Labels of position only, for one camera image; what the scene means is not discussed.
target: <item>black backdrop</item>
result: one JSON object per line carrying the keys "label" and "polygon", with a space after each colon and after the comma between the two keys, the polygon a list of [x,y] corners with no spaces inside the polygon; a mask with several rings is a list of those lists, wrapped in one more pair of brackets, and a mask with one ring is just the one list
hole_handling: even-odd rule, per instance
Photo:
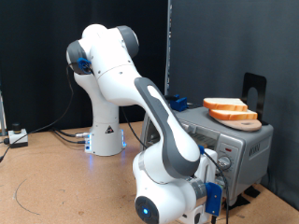
{"label": "black backdrop", "polygon": [[[164,91],[166,0],[12,0],[1,1],[0,14],[1,91],[9,130],[18,121],[31,132],[64,113],[71,95],[65,51],[92,23],[107,28],[130,26],[140,44],[134,58],[138,72]],[[92,126],[91,101],[73,75],[71,80],[73,103],[56,127]],[[125,111],[130,121],[144,118],[144,110],[137,105]]]}
{"label": "black backdrop", "polygon": [[247,72],[266,77],[263,120],[274,134],[262,183],[299,209],[299,1],[172,3],[170,93],[201,104],[241,97]]}

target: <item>black cable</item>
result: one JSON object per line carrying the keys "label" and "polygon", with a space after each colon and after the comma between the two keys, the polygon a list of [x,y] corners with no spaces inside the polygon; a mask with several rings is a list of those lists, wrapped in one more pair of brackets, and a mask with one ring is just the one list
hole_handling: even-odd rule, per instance
{"label": "black cable", "polygon": [[216,218],[217,218],[217,217],[212,216],[212,220],[211,220],[211,223],[212,223],[212,224],[216,224]]}
{"label": "black cable", "polygon": [[55,127],[52,127],[52,129],[53,129],[54,131],[58,132],[58,133],[61,133],[61,134],[65,135],[65,136],[67,136],[67,137],[76,137],[75,134],[72,134],[72,133],[64,133],[63,131],[61,131],[61,130],[55,128]]}
{"label": "black cable", "polygon": [[230,195],[229,195],[229,190],[228,190],[228,183],[227,180],[223,174],[222,169],[220,168],[220,166],[205,152],[205,155],[216,165],[217,169],[219,170],[219,172],[221,173],[221,176],[224,180],[225,183],[225,188],[226,188],[226,224],[228,224],[228,217],[229,217],[229,202],[230,202]]}
{"label": "black cable", "polygon": [[61,118],[64,117],[64,115],[66,114],[66,112],[68,111],[69,107],[70,107],[71,104],[72,104],[72,100],[73,100],[73,96],[74,96],[74,91],[73,91],[73,88],[72,88],[72,85],[71,85],[71,80],[69,79],[68,70],[67,70],[68,67],[69,67],[70,65],[71,65],[71,64],[68,64],[67,67],[66,67],[66,77],[67,77],[67,81],[68,81],[68,84],[69,84],[69,89],[71,90],[72,94],[71,94],[71,99],[70,99],[70,101],[69,101],[69,103],[68,103],[68,106],[67,106],[65,112],[64,112],[58,119],[56,119],[54,122],[52,122],[51,124],[48,124],[48,125],[46,125],[46,126],[44,126],[44,127],[42,127],[42,128],[36,129],[35,131],[32,131],[32,132],[30,132],[30,133],[28,133],[28,134],[22,136],[21,138],[19,138],[18,140],[16,140],[16,141],[13,142],[12,144],[10,144],[10,146],[7,148],[7,150],[6,150],[6,152],[4,153],[4,155],[3,155],[2,157],[0,157],[0,162],[1,162],[1,161],[3,160],[3,158],[7,155],[7,152],[8,152],[8,150],[11,148],[11,146],[14,145],[15,143],[19,142],[21,139],[23,139],[23,137],[25,137],[25,136],[27,136],[27,135],[29,135],[29,134],[31,134],[31,133],[37,133],[37,132],[39,132],[39,131],[41,131],[41,130],[44,130],[44,129],[46,129],[46,128],[49,128],[50,126],[52,126],[53,124],[55,124],[57,121],[59,121]]}
{"label": "black cable", "polygon": [[74,144],[85,144],[85,141],[77,141],[77,142],[73,142],[73,141],[70,141],[70,140],[64,138],[63,136],[59,135],[55,130],[53,130],[53,132],[56,133],[58,136],[60,136],[62,139],[64,139],[66,142],[74,143]]}
{"label": "black cable", "polygon": [[129,127],[131,128],[131,131],[132,131],[132,133],[134,134],[135,138],[139,141],[139,143],[140,143],[144,148],[148,148],[146,145],[144,145],[143,142],[141,142],[141,140],[138,138],[137,134],[134,132],[134,130],[133,130],[133,128],[132,128],[132,126],[131,126],[131,124],[130,124],[128,118],[127,118],[127,116],[126,116],[125,113],[124,113],[124,109],[123,109],[122,106],[121,106],[121,111],[122,111],[122,114],[124,115],[124,118],[126,119],[128,125],[129,125]]}

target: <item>table surface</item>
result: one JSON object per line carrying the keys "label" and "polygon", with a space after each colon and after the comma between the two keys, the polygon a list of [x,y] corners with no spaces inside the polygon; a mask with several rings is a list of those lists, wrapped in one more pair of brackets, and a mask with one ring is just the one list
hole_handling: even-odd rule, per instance
{"label": "table surface", "polygon": [[[142,122],[132,123],[137,134]],[[139,143],[127,124],[127,148],[111,157],[87,154],[53,133],[34,133],[29,147],[11,149],[0,163],[1,223],[143,223],[135,212],[132,163]],[[89,128],[68,130],[68,133]],[[2,155],[7,146],[0,146]],[[231,224],[299,223],[297,210],[261,185],[261,194],[244,197],[250,204],[230,212]],[[221,211],[219,224],[225,223]]]}

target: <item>metal stand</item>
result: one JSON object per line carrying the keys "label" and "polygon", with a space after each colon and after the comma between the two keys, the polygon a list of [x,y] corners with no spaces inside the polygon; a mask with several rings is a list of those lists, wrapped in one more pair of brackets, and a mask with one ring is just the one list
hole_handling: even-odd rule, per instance
{"label": "metal stand", "polygon": [[1,130],[2,130],[2,136],[6,136],[6,125],[4,123],[4,109],[2,104],[2,92],[0,91],[0,122],[1,122]]}

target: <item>toast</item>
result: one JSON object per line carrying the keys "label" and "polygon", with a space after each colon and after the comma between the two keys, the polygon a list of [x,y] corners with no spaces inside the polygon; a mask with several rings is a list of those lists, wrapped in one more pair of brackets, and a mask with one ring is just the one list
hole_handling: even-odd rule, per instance
{"label": "toast", "polygon": [[257,119],[258,114],[247,110],[244,111],[230,111],[230,110],[209,110],[208,114],[214,119],[221,120],[240,120],[240,119]]}
{"label": "toast", "polygon": [[247,112],[248,106],[240,99],[231,98],[206,98],[204,99],[204,107],[215,110],[231,110]]}

